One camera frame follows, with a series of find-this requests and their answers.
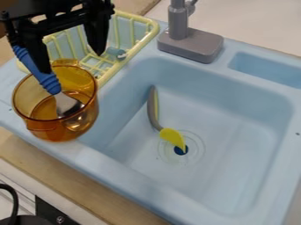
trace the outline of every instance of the transparent orange bowl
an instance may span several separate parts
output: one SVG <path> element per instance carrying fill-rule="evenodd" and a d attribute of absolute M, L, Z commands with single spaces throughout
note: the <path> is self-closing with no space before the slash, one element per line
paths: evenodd
<path fill-rule="evenodd" d="M 52 64 L 62 91 L 84 103 L 78 112 L 58 119 L 55 98 L 47 93 L 33 75 L 26 76 L 12 95 L 14 111 L 36 137 L 50 142 L 78 138 L 94 124 L 99 115 L 97 83 L 91 73 L 76 60 L 58 60 Z"/>

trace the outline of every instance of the faucet base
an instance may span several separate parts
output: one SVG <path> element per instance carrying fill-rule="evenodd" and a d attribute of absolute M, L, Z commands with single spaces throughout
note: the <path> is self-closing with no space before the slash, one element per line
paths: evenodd
<path fill-rule="evenodd" d="M 188 28 L 188 36 L 183 40 L 173 40 L 168 31 L 158 37 L 158 49 L 190 60 L 212 63 L 223 48 L 224 38 L 214 33 Z"/>

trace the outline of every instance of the dish rack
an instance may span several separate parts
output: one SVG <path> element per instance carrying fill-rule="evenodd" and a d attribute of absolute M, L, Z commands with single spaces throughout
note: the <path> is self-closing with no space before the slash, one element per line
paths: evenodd
<path fill-rule="evenodd" d="M 48 35 L 43 41 L 48 47 L 51 62 L 62 58 L 78 59 L 80 65 L 90 71 L 97 79 L 99 87 L 102 87 L 148 44 L 158 31 L 159 25 L 152 19 L 115 11 L 110 20 L 107 47 L 124 50 L 126 58 L 122 61 L 108 51 L 97 56 L 87 43 L 82 25 Z M 29 73 L 21 62 L 18 62 L 18 67 Z"/>

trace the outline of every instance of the light blue sink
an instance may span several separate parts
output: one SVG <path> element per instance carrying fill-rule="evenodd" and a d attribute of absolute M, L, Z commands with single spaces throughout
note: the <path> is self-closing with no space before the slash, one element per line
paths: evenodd
<path fill-rule="evenodd" d="M 0 75 L 3 126 L 171 223 L 283 224 L 301 169 L 298 58 L 226 40 L 204 65 L 159 52 L 154 40 L 100 90 L 93 128 L 64 144 L 34 138 L 10 111 L 23 76 L 14 61 Z M 185 156 L 151 127 L 151 85 L 160 124 L 186 137 Z"/>

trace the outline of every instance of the faucet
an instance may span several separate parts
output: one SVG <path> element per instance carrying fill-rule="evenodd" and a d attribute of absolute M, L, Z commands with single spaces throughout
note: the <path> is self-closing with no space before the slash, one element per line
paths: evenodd
<path fill-rule="evenodd" d="M 223 48 L 224 38 L 188 26 L 198 0 L 171 0 L 168 29 L 158 37 L 158 49 L 190 60 L 212 63 Z"/>
<path fill-rule="evenodd" d="M 168 7 L 169 37 L 183 40 L 188 36 L 188 17 L 195 12 L 198 0 L 172 0 Z"/>

